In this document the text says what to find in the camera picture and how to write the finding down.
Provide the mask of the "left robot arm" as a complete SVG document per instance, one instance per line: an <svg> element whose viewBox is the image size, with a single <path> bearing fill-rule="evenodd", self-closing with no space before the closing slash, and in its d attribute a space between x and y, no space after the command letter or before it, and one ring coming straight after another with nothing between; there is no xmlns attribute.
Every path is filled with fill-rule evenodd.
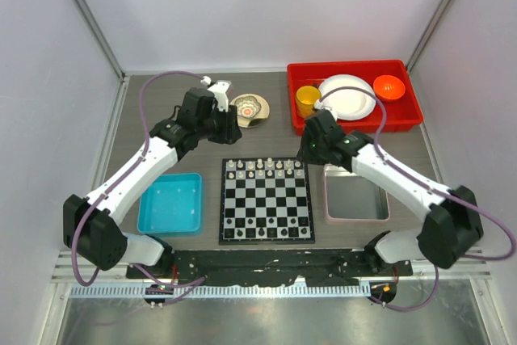
<svg viewBox="0 0 517 345"><path fill-rule="evenodd" d="M120 223L143 192L200 141L232 145L242 136L237 108L228 99L230 82L194 87L174 119L157 123L141 148L108 181L84 197L71 195L63 207L63 239L73 257L97 270L141 265L156 280L166 278L174 255L170 245L149 235L125 234Z"/></svg>

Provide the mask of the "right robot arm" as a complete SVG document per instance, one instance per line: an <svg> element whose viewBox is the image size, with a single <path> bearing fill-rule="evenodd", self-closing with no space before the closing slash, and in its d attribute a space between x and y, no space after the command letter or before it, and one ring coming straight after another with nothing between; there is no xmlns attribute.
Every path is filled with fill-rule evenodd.
<svg viewBox="0 0 517 345"><path fill-rule="evenodd" d="M470 189L451 189L416 173L387 154L376 138L360 131L345 133L330 111L317 111L305 121L296 157L305 164L341 167L374 183L421 221L418 229L383 232L364 247L365 267L374 276L413 259L448 269L483 237Z"/></svg>

